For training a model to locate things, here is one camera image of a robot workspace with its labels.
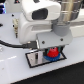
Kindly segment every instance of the metal plate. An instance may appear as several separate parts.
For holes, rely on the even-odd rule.
[[[43,51],[35,51],[35,52],[27,53],[26,58],[28,60],[28,64],[30,68],[52,63],[51,61],[48,61],[43,57]],[[63,53],[61,53],[60,59],[57,61],[61,61],[64,59],[66,59],[66,57]]]

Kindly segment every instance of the white platform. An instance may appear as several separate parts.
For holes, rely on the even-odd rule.
[[[4,23],[4,26],[0,28],[0,39],[11,44],[19,44],[12,25],[12,19],[15,17],[11,17],[11,14],[0,15],[0,22]],[[84,61],[84,37],[74,38],[72,43],[65,47],[64,53],[67,57],[66,60],[36,68],[29,68],[28,66],[25,57],[25,53],[28,53],[28,49],[2,47],[3,51],[0,52],[0,84],[10,84]]]

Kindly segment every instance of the white panel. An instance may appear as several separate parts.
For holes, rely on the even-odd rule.
[[[3,23],[3,27],[0,28],[0,39],[8,43],[19,44],[18,39],[15,37],[12,24],[12,19],[18,18],[19,14],[14,14],[14,17],[11,15],[12,14],[0,15],[0,22]],[[76,29],[76,27],[72,28],[73,36],[76,37],[77,34],[78,36],[82,36],[84,34],[83,28],[84,26],[81,26],[79,29]],[[0,84],[13,83],[84,61],[84,37],[74,38],[72,43],[65,47],[64,53],[67,57],[66,60],[33,69],[29,68],[25,57],[25,53],[29,52],[28,49],[2,47],[3,51],[0,52]]]

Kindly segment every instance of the black base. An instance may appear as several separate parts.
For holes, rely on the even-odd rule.
[[[63,51],[63,48],[64,48],[64,46],[61,47],[61,50],[60,50],[60,53],[61,53],[61,55],[63,56],[63,58],[60,58],[59,60],[53,61],[53,62],[58,62],[58,61],[67,59],[66,56],[64,55],[64,53],[62,52],[62,51]],[[50,62],[46,62],[46,63],[43,63],[43,64],[38,64],[38,65],[32,66],[32,65],[30,64],[30,61],[29,61],[28,57],[27,57],[27,54],[30,54],[30,53],[26,53],[26,58],[27,58],[28,65],[29,65],[30,68],[34,68],[34,67],[38,67],[38,66],[42,66],[42,65],[45,65],[45,64],[52,63],[52,62],[50,61]]]

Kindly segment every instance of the red object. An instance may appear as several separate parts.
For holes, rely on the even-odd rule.
[[[57,57],[59,54],[58,48],[50,49],[47,56],[49,57]]]

